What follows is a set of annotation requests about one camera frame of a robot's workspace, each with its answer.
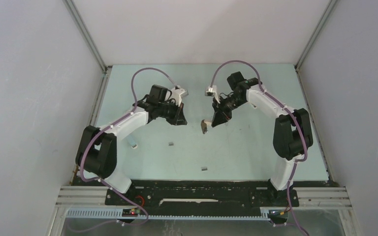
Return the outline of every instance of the black bracket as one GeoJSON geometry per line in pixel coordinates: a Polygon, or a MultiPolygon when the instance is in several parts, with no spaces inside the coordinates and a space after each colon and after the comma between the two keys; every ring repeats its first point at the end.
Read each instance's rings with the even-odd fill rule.
{"type": "MultiPolygon", "coordinates": [[[[275,200],[270,189],[257,189],[254,182],[143,181],[133,180],[125,196],[141,205],[150,215],[177,216],[261,216],[260,207],[287,207],[286,198],[275,200]],[[216,202],[167,202],[164,199],[212,199],[216,202]]],[[[299,206],[291,190],[294,207],[299,206]]],[[[129,205],[112,190],[107,190],[105,204],[129,205]]]]}
{"type": "Polygon", "coordinates": [[[171,125],[187,125],[188,122],[183,114],[184,104],[181,103],[178,106],[176,101],[173,102],[173,99],[166,99],[168,91],[170,90],[163,86],[153,85],[150,94],[147,94],[142,100],[138,101],[137,106],[149,113],[147,123],[158,117],[162,117],[171,125]]]}
{"type": "MultiPolygon", "coordinates": [[[[89,125],[85,128],[76,154],[76,164],[80,165],[83,153],[91,139],[100,132],[99,128],[89,125]]],[[[85,160],[84,169],[101,178],[109,177],[117,165],[117,137],[114,134],[101,134],[92,145],[85,160]]]]}
{"type": "Polygon", "coordinates": [[[292,160],[293,157],[304,154],[298,128],[302,130],[307,148],[314,143],[308,111],[303,108],[294,110],[293,115],[299,124],[299,127],[296,127],[293,131],[292,126],[295,126],[295,123],[289,115],[280,115],[275,120],[273,147],[280,157],[287,160],[292,160]]]}

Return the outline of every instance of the glass panel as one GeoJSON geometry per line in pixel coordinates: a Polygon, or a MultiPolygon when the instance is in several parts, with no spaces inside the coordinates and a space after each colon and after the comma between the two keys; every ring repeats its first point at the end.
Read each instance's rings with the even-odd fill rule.
{"type": "MultiPolygon", "coordinates": [[[[336,210],[296,210],[301,226],[312,236],[344,236],[340,216],[336,210]]],[[[110,223],[85,233],[66,229],[90,228],[106,220],[67,219],[64,236],[301,236],[294,226],[273,228],[267,221],[210,221],[210,220],[150,220],[141,226],[110,223]]]]}

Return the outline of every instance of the aluminum frame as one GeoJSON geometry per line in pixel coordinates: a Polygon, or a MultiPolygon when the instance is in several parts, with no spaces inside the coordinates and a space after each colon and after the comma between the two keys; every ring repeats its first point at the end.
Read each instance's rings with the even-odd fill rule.
{"type": "MultiPolygon", "coordinates": [[[[119,218],[122,209],[134,208],[134,206],[106,206],[105,197],[107,187],[95,186],[64,186],[60,189],[54,207],[51,224],[47,236],[60,236],[63,232],[64,222],[67,218],[99,218],[99,219],[124,219],[119,218]]],[[[355,228],[356,220],[351,207],[346,188],[344,187],[297,187],[299,207],[295,210],[338,210],[346,236],[360,236],[355,228]]],[[[261,207],[261,217],[185,217],[185,216],[149,216],[151,220],[269,220],[267,213],[271,210],[284,209],[284,207],[261,207]]]]}
{"type": "MultiPolygon", "coordinates": [[[[95,98],[94,107],[92,113],[90,115],[89,124],[95,125],[97,121],[97,117],[100,111],[100,107],[103,101],[103,97],[106,91],[106,87],[108,85],[109,77],[112,71],[111,67],[107,67],[97,50],[95,43],[92,40],[92,37],[87,30],[85,23],[83,22],[76,6],[74,5],[73,0],[63,0],[67,9],[69,10],[70,14],[72,15],[73,20],[75,21],[80,33],[83,35],[83,38],[86,44],[89,46],[91,52],[93,53],[95,59],[97,60],[98,64],[100,65],[104,76],[101,80],[99,85],[99,91],[95,98]]],[[[321,30],[323,29],[326,21],[328,20],[329,16],[335,9],[338,0],[331,0],[324,12],[321,16],[320,21],[318,22],[311,38],[309,39],[304,51],[302,52],[297,64],[296,69],[298,72],[298,79],[299,83],[302,83],[300,80],[300,68],[306,59],[308,52],[312,48],[315,40],[317,39],[318,35],[320,34],[321,30]]],[[[330,163],[327,161],[327,171],[329,173],[330,163]]],[[[354,211],[351,207],[351,202],[348,197],[348,193],[346,188],[344,187],[321,187],[321,188],[314,188],[314,187],[298,187],[295,188],[298,193],[299,198],[299,207],[294,207],[294,209],[298,210],[309,210],[309,209],[335,209],[338,210],[340,219],[343,225],[343,229],[346,236],[360,236],[361,233],[358,229],[358,224],[355,218],[354,211]]],[[[106,212],[106,214],[102,214],[98,218],[105,218],[112,219],[114,215],[115,218],[118,218],[117,212],[122,211],[124,208],[130,208],[133,206],[106,206],[105,203],[105,196],[106,196],[107,187],[90,187],[90,186],[64,186],[60,189],[59,197],[57,199],[56,205],[53,210],[53,214],[51,217],[51,221],[47,230],[47,236],[60,236],[63,233],[64,222],[66,218],[72,217],[69,215],[69,211],[74,210],[90,210],[90,211],[98,211],[98,212],[106,212]]],[[[262,217],[258,218],[240,218],[241,220],[267,220],[266,212],[270,210],[278,210],[283,209],[284,207],[261,207],[263,214],[262,217]]],[[[167,217],[150,217],[151,219],[168,219],[168,217],[172,217],[173,219],[188,219],[187,217],[179,217],[179,216],[167,216],[167,217]]]]}

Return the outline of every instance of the small object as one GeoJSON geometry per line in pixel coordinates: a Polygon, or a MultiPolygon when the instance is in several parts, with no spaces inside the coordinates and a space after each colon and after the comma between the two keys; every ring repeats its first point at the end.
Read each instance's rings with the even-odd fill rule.
{"type": "Polygon", "coordinates": [[[137,217],[140,211],[134,209],[123,209],[122,217],[137,217]]]}
{"type": "Polygon", "coordinates": [[[202,128],[202,133],[203,134],[208,133],[208,127],[207,127],[204,119],[201,121],[201,128],[202,128]]]}
{"type": "Polygon", "coordinates": [[[125,139],[132,149],[137,149],[138,147],[137,142],[134,140],[134,137],[131,134],[126,136],[125,139]]]}

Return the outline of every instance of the gray wall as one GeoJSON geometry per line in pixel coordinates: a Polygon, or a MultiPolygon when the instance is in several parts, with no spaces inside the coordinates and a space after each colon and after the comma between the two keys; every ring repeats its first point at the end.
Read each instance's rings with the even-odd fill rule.
{"type": "Polygon", "coordinates": [[[100,78],[62,0],[0,1],[0,236],[45,234],[100,78]]]}
{"type": "Polygon", "coordinates": [[[378,1],[341,0],[300,74],[334,176],[378,235],[378,1]]]}

